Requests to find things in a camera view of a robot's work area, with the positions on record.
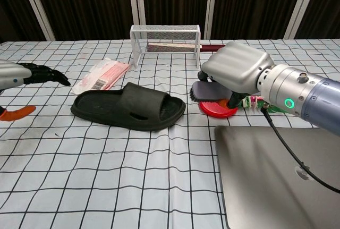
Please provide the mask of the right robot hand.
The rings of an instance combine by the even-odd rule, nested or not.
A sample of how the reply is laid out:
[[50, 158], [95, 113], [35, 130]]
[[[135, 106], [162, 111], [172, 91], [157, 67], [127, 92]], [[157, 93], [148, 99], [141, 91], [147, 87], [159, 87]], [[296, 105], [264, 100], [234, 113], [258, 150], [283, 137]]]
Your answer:
[[260, 92], [260, 75], [273, 65], [268, 53], [230, 41], [202, 64], [201, 71], [232, 92], [227, 107], [236, 108], [246, 96]]

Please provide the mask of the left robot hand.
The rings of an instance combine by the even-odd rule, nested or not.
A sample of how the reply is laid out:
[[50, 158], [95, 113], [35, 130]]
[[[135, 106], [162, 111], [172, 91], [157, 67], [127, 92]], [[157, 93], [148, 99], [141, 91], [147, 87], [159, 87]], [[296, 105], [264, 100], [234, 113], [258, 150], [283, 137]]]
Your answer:
[[[70, 86], [69, 79], [60, 71], [45, 65], [34, 63], [14, 63], [1, 60], [1, 92], [23, 84], [58, 82]], [[1, 107], [1, 121], [10, 122], [20, 120], [36, 110], [36, 106], [28, 105], [15, 111]]]

